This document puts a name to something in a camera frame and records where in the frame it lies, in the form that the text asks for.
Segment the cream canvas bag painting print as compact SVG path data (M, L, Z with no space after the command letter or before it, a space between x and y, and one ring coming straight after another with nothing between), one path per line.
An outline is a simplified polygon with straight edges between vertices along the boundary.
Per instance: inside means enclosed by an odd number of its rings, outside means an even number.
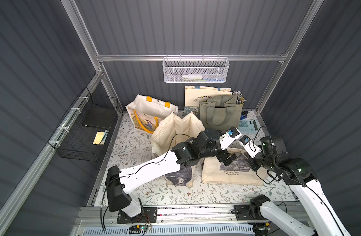
M238 156L229 166L220 163L216 157L210 157L204 160L202 183L258 186L264 184L263 180L268 178L265 168L260 168L258 171L251 170L245 156L247 152L243 149L228 148L228 151Z

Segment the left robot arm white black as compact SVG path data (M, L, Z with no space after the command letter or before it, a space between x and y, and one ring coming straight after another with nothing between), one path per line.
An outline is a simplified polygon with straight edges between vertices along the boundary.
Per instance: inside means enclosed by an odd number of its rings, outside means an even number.
M123 211L131 218L142 214L140 200L130 196L133 190L166 174L195 166L201 159L216 157L229 166L236 158L227 148L241 137L242 133L235 127L225 132L207 128L196 138L189 137L184 142L169 146L163 155L150 161L126 169L118 166L109 168L103 195L107 198L109 211Z

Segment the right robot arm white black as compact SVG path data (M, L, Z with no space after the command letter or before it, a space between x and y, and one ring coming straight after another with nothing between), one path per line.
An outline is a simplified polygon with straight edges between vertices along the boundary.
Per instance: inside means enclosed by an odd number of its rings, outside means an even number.
M263 217L274 223L289 236L348 236L349 232L335 213L323 192L311 165L302 158L290 159L284 143L277 148L267 136L261 147L248 136L240 139L247 151L252 170L264 167L274 172L273 180L283 180L296 195L313 226L309 227L282 211L268 197L260 195L250 200L249 212L253 218Z

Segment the olive green tote bag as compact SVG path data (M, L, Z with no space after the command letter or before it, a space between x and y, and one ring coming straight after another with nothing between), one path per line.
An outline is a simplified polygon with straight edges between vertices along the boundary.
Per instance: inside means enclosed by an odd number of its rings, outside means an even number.
M238 128L242 104L237 104L237 95L219 95L199 103L200 120L205 128L226 131Z

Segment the open cream canvas bag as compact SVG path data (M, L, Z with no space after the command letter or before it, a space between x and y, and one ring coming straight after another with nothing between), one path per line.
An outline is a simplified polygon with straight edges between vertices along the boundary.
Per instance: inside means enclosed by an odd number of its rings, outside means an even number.
M203 123L193 113L184 118L170 114L160 122L159 127L151 136L152 158L165 154L169 148L186 141L190 137L196 138L204 130ZM194 168L188 167L178 172L166 174L164 178L167 185L192 187L193 174Z

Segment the cream tote bag black lettering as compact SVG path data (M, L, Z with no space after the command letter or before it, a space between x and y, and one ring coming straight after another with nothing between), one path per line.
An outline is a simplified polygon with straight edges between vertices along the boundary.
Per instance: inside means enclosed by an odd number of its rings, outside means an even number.
M218 95L232 95L231 88L185 86L184 107L198 107L200 101L205 101Z

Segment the light blue calculator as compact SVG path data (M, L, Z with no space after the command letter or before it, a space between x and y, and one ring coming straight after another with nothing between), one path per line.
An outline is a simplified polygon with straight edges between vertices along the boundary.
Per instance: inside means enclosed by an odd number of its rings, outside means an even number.
M244 119L241 120L239 123L239 131L243 133L256 133L260 128L260 124L256 119L248 120Z

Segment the blue stapler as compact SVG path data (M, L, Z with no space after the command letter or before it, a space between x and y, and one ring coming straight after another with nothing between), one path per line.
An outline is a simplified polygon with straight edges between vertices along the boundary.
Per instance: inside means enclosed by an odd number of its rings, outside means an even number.
M247 110L241 112L240 120L246 119L248 117L248 114L249 114L249 112Z

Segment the yellow pen holder cup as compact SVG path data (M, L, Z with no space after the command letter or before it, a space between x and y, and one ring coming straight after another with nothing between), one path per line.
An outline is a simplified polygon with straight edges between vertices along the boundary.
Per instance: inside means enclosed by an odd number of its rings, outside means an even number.
M232 91L232 95L236 96L236 104L243 105L247 100L242 96L241 91Z

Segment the white bottle in basket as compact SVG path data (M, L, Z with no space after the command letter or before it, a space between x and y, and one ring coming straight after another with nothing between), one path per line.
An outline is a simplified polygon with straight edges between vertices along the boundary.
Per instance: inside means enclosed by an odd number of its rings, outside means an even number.
M185 80L202 80L203 75L202 74L188 74L188 75L182 75L182 78Z

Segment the floral table mat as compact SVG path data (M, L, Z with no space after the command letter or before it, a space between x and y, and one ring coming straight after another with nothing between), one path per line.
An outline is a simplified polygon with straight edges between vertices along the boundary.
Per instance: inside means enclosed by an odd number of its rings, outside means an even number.
M107 167L117 165L120 169L133 167L152 159L151 137L134 128L128 114L119 127L118 136ZM264 194L272 201L294 201L295 198L284 182L263 180L262 186L222 183L202 183L203 162L194 166L193 186L167 185L164 176L138 187L131 196L139 197L144 205L191 205L248 202Z

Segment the small green circuit board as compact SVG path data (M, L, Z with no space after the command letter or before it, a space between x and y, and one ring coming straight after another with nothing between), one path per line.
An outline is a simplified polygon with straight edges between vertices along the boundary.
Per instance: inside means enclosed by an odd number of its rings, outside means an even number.
M145 234L147 231L147 226L145 225L134 225L130 226L128 229L129 235L139 235L139 234Z

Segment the yellow sticky note pad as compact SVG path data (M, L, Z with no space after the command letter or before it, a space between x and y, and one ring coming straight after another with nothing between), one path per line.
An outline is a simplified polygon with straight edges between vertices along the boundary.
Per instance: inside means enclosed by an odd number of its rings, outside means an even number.
M99 145L102 142L104 135L105 132L97 132L93 141L93 145Z

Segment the black notebook in basket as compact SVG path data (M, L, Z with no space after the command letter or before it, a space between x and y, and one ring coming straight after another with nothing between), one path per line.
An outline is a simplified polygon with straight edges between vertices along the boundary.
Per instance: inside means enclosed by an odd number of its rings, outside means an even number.
M108 129L115 118L116 111L110 108L93 106L82 121L83 126Z

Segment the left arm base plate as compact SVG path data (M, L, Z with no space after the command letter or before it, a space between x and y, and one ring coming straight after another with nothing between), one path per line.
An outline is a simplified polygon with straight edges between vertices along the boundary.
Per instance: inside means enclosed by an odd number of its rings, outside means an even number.
M156 223L157 221L157 207L144 207L143 213L135 216L135 217L129 217L126 213L123 211L119 211L118 218L117 218L117 224L144 224L144 223Z

